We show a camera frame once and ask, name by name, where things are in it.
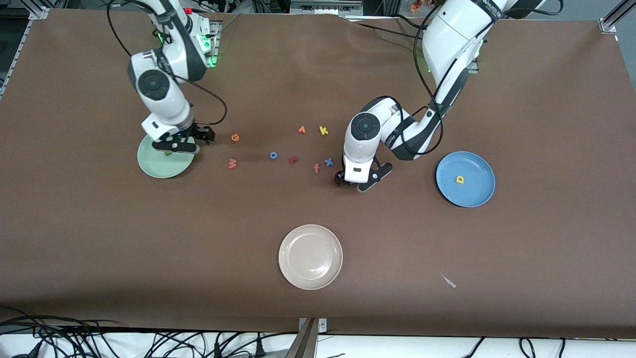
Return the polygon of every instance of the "white scrap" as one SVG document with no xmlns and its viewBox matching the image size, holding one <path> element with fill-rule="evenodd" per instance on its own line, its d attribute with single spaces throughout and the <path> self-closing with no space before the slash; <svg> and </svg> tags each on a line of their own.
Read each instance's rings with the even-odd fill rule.
<svg viewBox="0 0 636 358">
<path fill-rule="evenodd" d="M 444 275 L 440 275 L 440 276 L 441 276 L 441 277 L 442 277 L 442 278 L 446 281 L 446 283 L 447 283 L 448 285 L 450 285 L 451 287 L 453 287 L 453 288 L 456 288 L 456 287 L 457 287 L 457 285 L 455 285 L 455 284 L 454 284 L 451 280 L 447 279 Z"/>
</svg>

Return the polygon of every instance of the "green plate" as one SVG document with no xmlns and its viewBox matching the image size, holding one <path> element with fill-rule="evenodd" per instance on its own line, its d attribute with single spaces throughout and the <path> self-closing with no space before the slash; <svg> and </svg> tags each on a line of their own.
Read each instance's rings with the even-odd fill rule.
<svg viewBox="0 0 636 358">
<path fill-rule="evenodd" d="M 188 143 L 194 143 L 195 139 L 188 138 Z M 172 153 L 165 155 L 164 152 L 154 149 L 153 140 L 146 136 L 137 149 L 137 162 L 144 173 L 153 178 L 165 179 L 183 173 L 190 166 L 195 158 L 194 154 Z"/>
</svg>

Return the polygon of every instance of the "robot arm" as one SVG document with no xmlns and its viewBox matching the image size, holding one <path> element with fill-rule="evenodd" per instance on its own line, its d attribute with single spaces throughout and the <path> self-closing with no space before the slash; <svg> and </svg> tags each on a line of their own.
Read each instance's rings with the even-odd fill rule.
<svg viewBox="0 0 636 358">
<path fill-rule="evenodd" d="M 422 38 L 424 58 L 437 87 L 423 119 L 416 121 L 388 96 L 368 103 L 347 128 L 344 172 L 340 180 L 336 177 L 336 182 L 377 183 L 379 180 L 373 175 L 378 173 L 371 167 L 380 142 L 403 161 L 412 161 L 424 154 L 440 122 L 464 88 L 467 67 L 477 57 L 483 38 L 495 21 L 510 8 L 538 8 L 545 1 L 448 0 L 437 11 Z M 528 13 L 516 15 L 520 18 Z"/>
<path fill-rule="evenodd" d="M 211 66 L 210 21 L 191 11 L 186 14 L 179 0 L 134 3 L 145 6 L 162 39 L 169 39 L 166 45 L 133 55 L 128 64 L 130 82 L 151 112 L 141 126 L 158 150 L 196 153 L 199 147 L 188 143 L 188 137 L 210 142 L 214 132 L 194 124 L 179 84 L 200 80 Z"/>
</svg>

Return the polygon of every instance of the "plate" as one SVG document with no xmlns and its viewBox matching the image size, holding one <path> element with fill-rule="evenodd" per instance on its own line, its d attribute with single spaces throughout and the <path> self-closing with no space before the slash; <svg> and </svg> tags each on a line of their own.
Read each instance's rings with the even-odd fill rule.
<svg viewBox="0 0 636 358">
<path fill-rule="evenodd" d="M 495 192 L 495 173 L 482 157 L 454 152 L 439 162 L 439 191 L 453 204 L 474 208 L 485 204 Z"/>
<path fill-rule="evenodd" d="M 194 138 L 188 138 L 188 143 L 194 142 Z M 152 144 L 152 138 L 144 137 L 137 149 L 137 162 L 141 170 L 153 178 L 165 179 L 179 175 L 190 166 L 195 158 L 194 154 L 189 153 L 165 155 L 163 151 L 154 149 Z"/>
<path fill-rule="evenodd" d="M 326 227 L 299 226 L 283 239 L 279 266 L 287 281 L 299 289 L 321 289 L 333 282 L 342 268 L 342 246 Z"/>
</svg>

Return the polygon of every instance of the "brown table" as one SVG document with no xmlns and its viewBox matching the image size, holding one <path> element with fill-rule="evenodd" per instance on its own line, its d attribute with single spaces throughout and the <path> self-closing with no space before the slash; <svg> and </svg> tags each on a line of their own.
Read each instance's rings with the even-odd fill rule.
<svg viewBox="0 0 636 358">
<path fill-rule="evenodd" d="M 157 46 L 144 14 L 113 18 L 132 53 Z M 634 337 L 636 96 L 618 44 L 594 22 L 501 21 L 488 37 L 437 151 L 399 162 L 381 148 L 394 171 L 359 194 L 313 166 L 338 162 L 370 99 L 428 103 L 410 39 L 328 15 L 241 16 L 200 82 L 230 107 L 217 142 L 158 180 L 137 165 L 148 111 L 106 14 L 51 11 L 0 102 L 0 302 L 137 327 L 286 331 L 314 316 L 338 333 Z M 199 120 L 219 118 L 183 89 Z M 437 190 L 457 150 L 495 171 L 482 207 Z M 277 262 L 307 223 L 344 251 L 318 291 Z"/>
</svg>

